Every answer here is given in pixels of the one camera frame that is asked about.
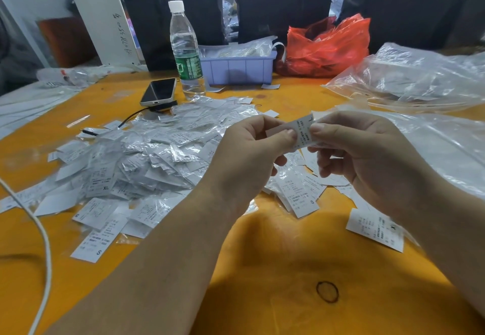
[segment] smartphone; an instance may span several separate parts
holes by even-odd
[[[174,100],[177,79],[157,80],[150,82],[143,94],[140,105],[151,107],[157,104],[170,103]]]

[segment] clear plastic bottle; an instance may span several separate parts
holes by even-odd
[[[183,1],[169,1],[172,13],[170,21],[170,43],[187,100],[195,100],[205,94],[204,77],[199,58],[196,33],[185,17]]]

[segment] wooden table surface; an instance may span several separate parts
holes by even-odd
[[[49,152],[79,128],[124,119],[139,109],[149,81],[164,76],[111,75],[25,125],[0,141],[0,176],[15,191],[43,180],[58,167],[47,163]],[[253,97],[258,110],[272,109],[291,121],[345,102],[320,87],[324,82],[275,77],[279,90],[224,90],[212,96]],[[183,100],[180,84],[176,98]],[[484,120],[484,110],[475,107],[455,115]],[[345,230],[354,205],[336,189],[327,188],[318,200],[320,209],[300,220],[274,197],[261,193],[256,202],[259,211],[240,218],[224,242],[193,335],[485,332],[485,321],[420,249],[406,241],[399,253]],[[52,246],[53,282],[37,333],[136,247],[113,244],[96,264],[71,259],[82,240],[70,221],[75,209],[41,218]],[[45,262],[40,234],[20,209],[0,214],[0,279],[0,334],[26,334],[43,293]],[[317,291],[320,282],[328,283]],[[336,298],[335,288],[338,300],[329,303]]]

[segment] person's left hand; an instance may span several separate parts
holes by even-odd
[[[212,162],[198,186],[220,194],[235,218],[242,215],[262,190],[274,163],[286,164],[286,154],[294,148],[297,135],[284,130],[266,138],[265,131],[283,124],[266,115],[244,119],[226,130]]]

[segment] person's right hand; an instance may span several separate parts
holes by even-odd
[[[310,127],[320,176],[344,175],[382,213],[398,218],[419,208],[441,177],[386,118],[358,111],[336,111]]]

